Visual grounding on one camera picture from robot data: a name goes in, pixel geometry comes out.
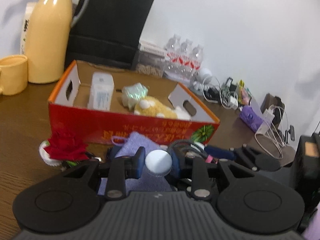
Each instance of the bottle cap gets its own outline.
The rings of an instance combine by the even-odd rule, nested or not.
[[[50,155],[45,151],[44,148],[46,148],[47,146],[49,146],[50,143],[48,141],[43,141],[40,146],[39,146],[39,153],[41,158],[43,159],[43,161],[49,165],[49,166],[59,166],[61,165],[62,161],[58,161],[55,159],[51,159]]]
[[[164,150],[154,150],[148,153],[145,159],[148,173],[155,177],[162,177],[171,171],[172,158]]]
[[[180,39],[181,39],[181,36],[180,36],[180,35],[177,35],[177,34],[174,34],[173,37],[176,38],[177,40],[180,40]]]

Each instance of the artificial rose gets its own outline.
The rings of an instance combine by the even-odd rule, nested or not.
[[[60,161],[83,161],[88,159],[85,154],[87,145],[72,132],[56,130],[48,141],[50,145],[44,150],[50,155],[51,159]]]

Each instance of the yellow mug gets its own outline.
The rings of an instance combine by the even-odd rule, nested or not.
[[[28,85],[28,58],[12,55],[0,59],[0,94],[11,96]]]

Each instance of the plush toy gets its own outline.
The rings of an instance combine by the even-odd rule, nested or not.
[[[180,107],[175,110],[165,106],[158,99],[147,96],[140,100],[135,108],[134,114],[152,117],[163,117],[170,119],[190,120],[190,115]]]

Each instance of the thermos handle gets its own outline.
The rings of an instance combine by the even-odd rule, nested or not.
[[[80,19],[80,17],[83,15],[85,9],[86,9],[87,6],[88,6],[88,3],[89,3],[89,0],[84,0],[83,5],[82,5],[79,13],[78,13],[76,16],[74,16],[73,19],[72,19],[71,28],[72,28],[73,26],[75,26],[75,24],[78,22],[78,20]]]
[[[3,89],[2,89],[2,87],[0,86],[0,95],[2,95],[3,94]]]

